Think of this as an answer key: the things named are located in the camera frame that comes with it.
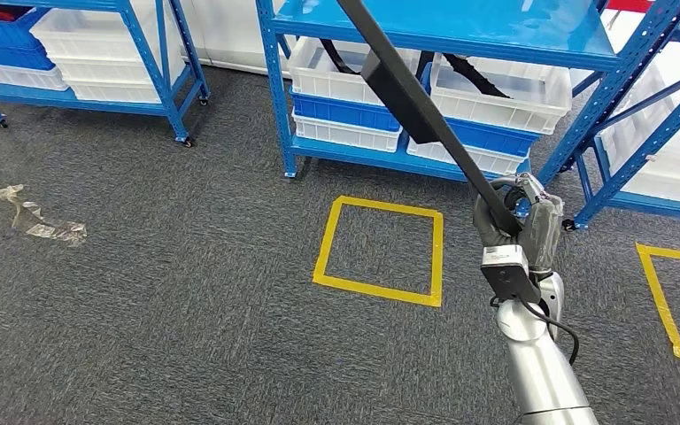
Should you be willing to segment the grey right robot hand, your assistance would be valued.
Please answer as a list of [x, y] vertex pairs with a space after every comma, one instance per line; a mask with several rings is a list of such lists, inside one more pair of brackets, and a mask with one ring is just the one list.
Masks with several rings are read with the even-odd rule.
[[521, 232], [510, 236], [498, 228], [491, 209], [478, 196], [475, 199], [473, 224], [485, 247], [519, 244], [534, 274], [549, 274], [557, 251], [561, 232], [564, 202], [545, 191], [540, 181], [530, 173], [506, 175], [491, 181], [494, 189], [513, 186], [521, 196], [530, 201], [530, 212], [522, 224]]

